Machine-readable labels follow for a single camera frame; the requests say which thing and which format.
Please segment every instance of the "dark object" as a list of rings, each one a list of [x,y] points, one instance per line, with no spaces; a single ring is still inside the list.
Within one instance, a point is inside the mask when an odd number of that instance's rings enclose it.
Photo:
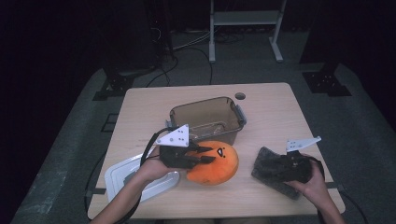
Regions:
[[[102,126],[102,133],[113,133],[114,128],[116,127],[117,119],[119,118],[119,114],[110,113],[107,115],[107,119]]]
[[[155,70],[160,65],[160,42],[153,41],[149,8],[142,0],[116,0],[96,8],[92,3],[92,18],[102,41],[102,67],[106,73],[103,88],[93,100],[123,96],[132,88],[134,79]]]
[[[0,217],[11,223],[21,216],[16,212],[78,96],[101,67],[101,52],[84,1],[2,1],[0,27]]]
[[[202,156],[200,158],[194,156],[186,156],[187,152],[196,151],[197,153],[213,150],[211,147],[200,147],[190,142],[188,147],[160,147],[160,159],[167,167],[187,168],[191,169],[198,163],[211,163],[215,157]]]
[[[353,71],[396,131],[394,1],[321,0],[300,63],[336,59]]]
[[[351,96],[346,86],[341,85],[334,72],[338,63],[325,63],[318,72],[305,72],[303,76],[313,93],[327,93],[329,96]]]
[[[324,174],[320,161],[301,155],[298,150],[288,152],[287,155],[279,155],[267,147],[262,147],[251,174],[263,184],[296,200],[300,194],[283,182],[291,180],[308,182],[311,178],[311,160],[319,164],[320,171]]]

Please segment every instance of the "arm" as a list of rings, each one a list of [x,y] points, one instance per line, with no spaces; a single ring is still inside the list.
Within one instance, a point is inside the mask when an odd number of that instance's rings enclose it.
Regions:
[[[159,147],[155,147],[149,156],[155,157],[157,155],[159,155]],[[143,189],[149,183],[175,170],[166,167],[158,158],[148,158],[132,179],[91,223],[115,223],[120,220],[134,207]]]
[[[318,164],[314,161],[311,161],[311,163],[312,177],[307,183],[290,181],[286,182],[286,184],[299,190],[320,211],[326,223],[344,224],[344,219],[330,197],[329,191],[327,191],[326,183],[320,173]]]

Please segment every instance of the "hand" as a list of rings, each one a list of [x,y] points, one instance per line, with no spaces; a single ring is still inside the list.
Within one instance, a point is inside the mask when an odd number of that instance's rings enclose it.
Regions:
[[[315,161],[312,164],[312,177],[305,184],[296,180],[285,182],[285,184],[299,190],[306,199],[309,200],[322,214],[325,223],[345,224],[337,206],[327,191],[326,183],[323,175],[319,170],[319,166]]]
[[[146,181],[152,182],[165,176],[169,172],[181,170],[182,169],[166,167],[160,160],[160,147],[156,146],[148,155],[142,167],[137,170],[136,175],[144,178]]]
[[[312,177],[307,183],[303,184],[294,180],[285,182],[285,184],[300,191],[314,206],[320,208],[328,201],[332,201],[332,198],[330,197],[329,191],[327,191],[326,183],[324,182],[318,164],[315,161],[311,161],[311,164]]]

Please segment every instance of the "black cable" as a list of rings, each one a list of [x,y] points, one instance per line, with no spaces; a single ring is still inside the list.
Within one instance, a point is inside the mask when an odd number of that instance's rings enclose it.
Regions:
[[[152,135],[151,139],[148,141],[148,145],[146,146],[146,149],[143,152],[142,157],[140,158],[140,167],[145,163],[145,161],[147,159],[150,159],[150,158],[147,158],[147,156],[149,154],[149,150],[151,149],[152,145],[154,145],[154,141],[158,138],[158,136],[160,136],[160,134],[163,132],[174,131],[175,129],[177,129],[177,127],[164,128],[164,129],[161,129],[160,131],[158,131],[157,133],[155,133],[154,135]],[[134,205],[134,207],[123,218],[121,218],[119,221],[117,221],[116,224],[122,224],[125,221],[127,221],[129,218],[131,218],[131,216],[134,214],[137,207],[139,206],[141,198],[142,198],[142,195],[140,195],[140,197],[137,200],[137,203]]]
[[[369,221],[368,221],[368,219],[367,219],[367,216],[364,215],[364,212],[363,212],[363,210],[361,210],[361,208],[359,207],[359,205],[358,205],[349,195],[347,195],[347,194],[345,193],[344,190],[339,190],[339,192],[340,192],[340,194],[342,194],[343,196],[345,196],[346,198],[348,198],[349,201],[353,203],[353,205],[355,205],[355,207],[356,207],[356,208],[359,210],[359,212],[361,213],[361,216],[363,217],[364,223],[365,223],[365,224],[368,224]]]
[[[158,76],[154,77],[154,78],[146,85],[146,88],[147,88],[155,79],[157,79],[158,77],[160,77],[160,76],[162,76],[162,75],[165,75],[165,76],[167,77],[166,80],[167,80],[168,85],[169,85],[170,79],[169,79],[169,76],[167,75],[167,73],[170,72],[170,71],[172,71],[172,70],[174,70],[174,69],[177,67],[177,65],[178,65],[178,59],[177,59],[177,57],[175,56],[174,58],[175,58],[175,60],[176,60],[175,65],[174,65],[172,68],[170,68],[169,70],[163,71],[163,72],[160,73]]]
[[[167,72],[163,69],[163,67],[160,67],[161,71],[163,71],[163,74],[165,75],[166,78],[166,86],[169,87],[171,86],[171,78],[168,76]]]

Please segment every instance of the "white shelf frame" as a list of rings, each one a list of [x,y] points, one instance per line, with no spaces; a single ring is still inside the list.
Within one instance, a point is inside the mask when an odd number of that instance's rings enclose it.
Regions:
[[[274,24],[274,35],[269,37],[271,48],[278,63],[283,62],[282,54],[277,46],[277,38],[282,24],[287,0],[282,0],[280,10],[268,11],[228,11],[215,12],[214,0],[210,1],[210,37],[209,37],[209,61],[216,61],[215,49],[215,26],[219,25],[261,25]]]

